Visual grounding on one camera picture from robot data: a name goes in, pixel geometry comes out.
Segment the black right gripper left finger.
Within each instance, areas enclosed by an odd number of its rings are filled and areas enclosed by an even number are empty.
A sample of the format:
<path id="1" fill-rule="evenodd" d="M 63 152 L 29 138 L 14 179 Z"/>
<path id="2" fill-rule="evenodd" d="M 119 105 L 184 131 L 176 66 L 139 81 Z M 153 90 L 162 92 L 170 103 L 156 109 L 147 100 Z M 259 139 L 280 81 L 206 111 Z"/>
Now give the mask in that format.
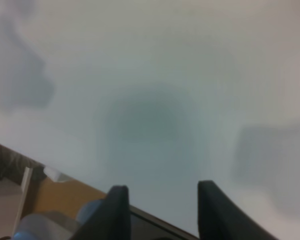
<path id="1" fill-rule="evenodd" d="M 129 240 L 130 202 L 127 186 L 113 186 L 73 240 Z"/>

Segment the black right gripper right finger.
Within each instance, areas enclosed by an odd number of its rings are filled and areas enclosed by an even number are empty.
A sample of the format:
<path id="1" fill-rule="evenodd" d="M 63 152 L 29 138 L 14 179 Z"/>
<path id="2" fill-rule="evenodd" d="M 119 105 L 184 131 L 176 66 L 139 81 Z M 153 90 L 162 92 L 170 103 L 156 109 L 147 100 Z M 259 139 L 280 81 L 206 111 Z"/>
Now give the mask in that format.
<path id="1" fill-rule="evenodd" d="M 197 224 L 201 240 L 275 240 L 212 181 L 197 185 Z"/>

